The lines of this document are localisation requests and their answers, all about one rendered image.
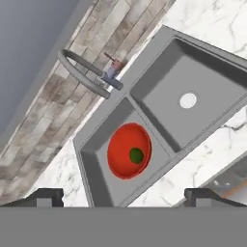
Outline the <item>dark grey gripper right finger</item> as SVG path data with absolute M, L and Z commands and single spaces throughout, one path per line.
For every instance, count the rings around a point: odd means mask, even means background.
M 186 207 L 247 207 L 245 204 L 221 198 L 208 188 L 186 188 L 184 197 Z

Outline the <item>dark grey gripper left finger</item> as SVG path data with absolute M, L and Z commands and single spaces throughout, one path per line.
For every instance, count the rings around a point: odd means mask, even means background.
M 13 201 L 1 207 L 63 207 L 62 188 L 39 188 L 26 198 Z

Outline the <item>green lime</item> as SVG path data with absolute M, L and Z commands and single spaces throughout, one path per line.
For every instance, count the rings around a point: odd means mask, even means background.
M 140 164 L 144 159 L 144 155 L 140 149 L 133 148 L 129 152 L 129 158 L 133 163 Z

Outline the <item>red bowl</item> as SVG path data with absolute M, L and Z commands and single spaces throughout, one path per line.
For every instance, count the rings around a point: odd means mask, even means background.
M 129 152 L 138 148 L 144 159 L 140 164 L 133 163 Z M 112 135 L 107 147 L 107 162 L 112 174 L 117 178 L 131 179 L 141 174 L 151 159 L 151 138 L 145 128 L 138 123 L 125 123 Z

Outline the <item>grey double sink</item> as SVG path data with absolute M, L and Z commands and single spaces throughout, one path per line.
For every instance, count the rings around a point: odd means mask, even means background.
M 89 206 L 176 206 L 247 151 L 247 60 L 161 26 L 73 139 Z M 112 135 L 142 125 L 151 159 L 131 179 L 107 162 Z

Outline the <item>small pink soap dispenser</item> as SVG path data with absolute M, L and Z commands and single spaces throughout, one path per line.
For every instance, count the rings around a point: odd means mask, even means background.
M 111 60 L 111 66 L 110 68 L 106 71 L 106 74 L 109 78 L 114 78 L 123 68 L 124 63 L 121 62 L 118 59 L 113 58 L 111 55 L 108 53 L 104 53 L 104 55 Z

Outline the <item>grey wall cabinet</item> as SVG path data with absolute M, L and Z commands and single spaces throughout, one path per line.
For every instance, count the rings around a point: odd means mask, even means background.
M 0 150 L 93 0 L 0 0 Z

